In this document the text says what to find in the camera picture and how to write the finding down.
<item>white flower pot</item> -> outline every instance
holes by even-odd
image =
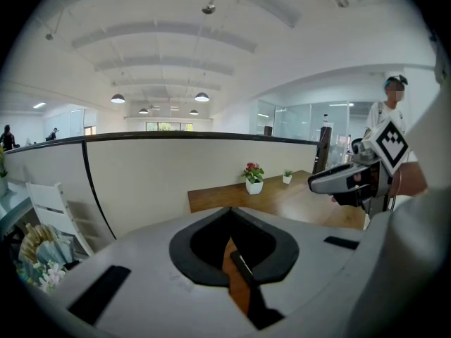
[[[246,189],[251,195],[258,194],[263,189],[263,182],[255,182],[252,184],[249,179],[246,179]]]
[[[290,175],[289,177],[283,176],[283,182],[285,184],[289,184],[291,182],[292,177],[293,177],[292,175]]]
[[[6,194],[8,190],[8,182],[5,177],[0,177],[0,198]]]

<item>white chair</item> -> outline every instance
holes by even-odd
[[[37,217],[42,224],[53,225],[62,232],[74,235],[86,254],[88,256],[94,255],[73,219],[68,203],[64,198],[61,183],[55,184],[53,187],[27,183],[27,189]]]

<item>potted plant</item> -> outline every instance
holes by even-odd
[[[242,177],[246,177],[246,189],[249,194],[258,194],[263,188],[263,177],[265,172],[256,163],[248,163],[242,172]]]
[[[285,169],[283,171],[283,182],[285,184],[289,184],[291,182],[292,175],[293,175],[293,171],[292,170]]]
[[[0,146],[0,197],[6,194],[8,190],[8,183],[6,181],[5,176],[8,174],[6,169],[3,166],[5,155],[3,153],[3,148]]]

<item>wooden tabletop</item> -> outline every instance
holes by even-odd
[[[310,173],[293,173],[291,183],[282,175],[264,180],[260,194],[247,193],[245,183],[188,192],[191,213],[222,206],[257,209],[279,217],[318,225],[364,229],[365,213],[360,208],[339,206],[326,194],[312,193],[307,184]],[[240,310],[249,311],[250,289],[230,258],[237,247],[230,239],[224,251],[223,271],[230,277],[230,295]]]

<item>desk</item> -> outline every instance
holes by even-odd
[[[290,184],[282,175],[264,180],[260,194],[249,195],[244,183],[188,192],[191,213],[221,206],[253,208],[302,222],[364,229],[365,212],[353,206],[339,206],[329,195],[312,193],[307,184],[310,173],[294,172]],[[230,295],[244,314],[249,310],[250,290],[230,253],[237,250],[230,239],[224,252],[223,271],[230,277]]]
[[[32,207],[27,187],[8,182],[8,192],[0,198],[0,240]]]

